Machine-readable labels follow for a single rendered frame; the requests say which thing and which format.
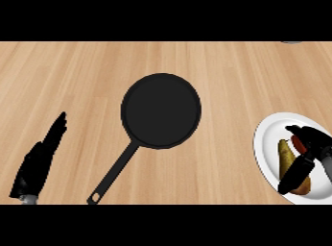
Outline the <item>white plate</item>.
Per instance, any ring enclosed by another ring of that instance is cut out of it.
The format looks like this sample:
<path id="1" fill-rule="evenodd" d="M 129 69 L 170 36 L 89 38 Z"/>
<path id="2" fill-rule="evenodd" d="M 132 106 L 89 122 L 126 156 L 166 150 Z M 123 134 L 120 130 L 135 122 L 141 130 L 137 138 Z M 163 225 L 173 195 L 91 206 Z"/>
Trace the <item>white plate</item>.
<path id="1" fill-rule="evenodd" d="M 274 189 L 279 185 L 279 153 L 278 143 L 282 139 L 291 141 L 293 133 L 285 129 L 287 126 L 310 126 L 325 132 L 328 130 L 307 116 L 293 112 L 278 112 L 268 116 L 260 122 L 254 133 L 254 156 L 259 162 L 262 173 Z M 288 143 L 296 156 L 300 152 Z M 312 177 L 312 192 L 307 195 L 285 194 L 284 198 L 296 205 L 332 205 L 332 183 L 328 178 L 325 168 L 319 160 L 315 161 Z"/>

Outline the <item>black frying pan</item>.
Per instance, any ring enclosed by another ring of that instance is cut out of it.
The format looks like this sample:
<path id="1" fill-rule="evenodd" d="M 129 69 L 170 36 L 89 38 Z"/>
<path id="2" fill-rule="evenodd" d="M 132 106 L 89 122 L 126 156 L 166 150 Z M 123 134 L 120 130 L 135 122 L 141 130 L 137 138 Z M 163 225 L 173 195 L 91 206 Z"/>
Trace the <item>black frying pan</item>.
<path id="1" fill-rule="evenodd" d="M 100 203 L 138 148 L 160 150 L 181 145 L 198 129 L 201 117 L 201 97 L 182 77 L 157 73 L 132 85 L 122 104 L 131 144 L 92 192 L 89 205 Z"/>

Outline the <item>yellow-brown pear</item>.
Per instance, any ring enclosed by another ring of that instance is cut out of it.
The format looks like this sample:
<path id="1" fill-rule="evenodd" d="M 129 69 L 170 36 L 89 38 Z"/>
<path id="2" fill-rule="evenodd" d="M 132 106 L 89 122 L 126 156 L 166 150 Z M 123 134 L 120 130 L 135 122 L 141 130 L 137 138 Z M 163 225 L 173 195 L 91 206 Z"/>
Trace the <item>yellow-brown pear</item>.
<path id="1" fill-rule="evenodd" d="M 282 139 L 278 143 L 279 154 L 279 178 L 284 179 L 285 173 L 297 159 L 288 145 L 288 140 Z M 297 195 L 307 195 L 312 192 L 312 178 L 307 177 L 297 188 L 290 190 L 290 193 Z"/>

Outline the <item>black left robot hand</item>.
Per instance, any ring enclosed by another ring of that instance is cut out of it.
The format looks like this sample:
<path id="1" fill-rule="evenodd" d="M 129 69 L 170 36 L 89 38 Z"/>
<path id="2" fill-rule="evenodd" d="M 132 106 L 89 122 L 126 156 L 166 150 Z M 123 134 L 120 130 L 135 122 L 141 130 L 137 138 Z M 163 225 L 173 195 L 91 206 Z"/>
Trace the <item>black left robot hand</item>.
<path id="1" fill-rule="evenodd" d="M 39 141 L 19 169 L 10 197 L 26 201 L 38 199 L 50 176 L 57 148 L 67 131 L 67 113 L 63 112 L 50 129 L 47 137 Z"/>

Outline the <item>red fruit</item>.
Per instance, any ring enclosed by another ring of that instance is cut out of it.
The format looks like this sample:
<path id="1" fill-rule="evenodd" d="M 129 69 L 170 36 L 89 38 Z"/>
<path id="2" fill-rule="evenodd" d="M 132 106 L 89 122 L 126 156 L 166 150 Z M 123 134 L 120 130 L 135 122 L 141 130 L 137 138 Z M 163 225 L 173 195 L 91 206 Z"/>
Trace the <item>red fruit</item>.
<path id="1" fill-rule="evenodd" d="M 294 135 L 294 136 L 291 137 L 291 141 L 293 141 L 294 147 L 296 147 L 297 151 L 300 152 L 300 154 L 306 154 L 307 151 L 309 151 L 309 149 L 307 149 L 307 147 L 304 146 L 304 144 L 303 144 L 303 142 L 302 142 L 299 136 Z"/>

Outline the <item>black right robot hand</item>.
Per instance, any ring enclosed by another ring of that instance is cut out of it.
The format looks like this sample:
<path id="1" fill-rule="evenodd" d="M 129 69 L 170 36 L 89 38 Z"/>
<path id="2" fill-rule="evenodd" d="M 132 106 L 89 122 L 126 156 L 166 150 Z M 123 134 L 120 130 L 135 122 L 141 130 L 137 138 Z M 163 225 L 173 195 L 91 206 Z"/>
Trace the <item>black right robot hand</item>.
<path id="1" fill-rule="evenodd" d="M 313 127 L 297 125 L 287 126 L 285 129 L 299 136 L 309 151 L 296 160 L 288 172 L 281 179 L 278 192 L 285 195 L 291 189 L 297 188 L 315 169 L 315 160 L 321 161 L 324 155 L 332 154 L 332 136 Z"/>

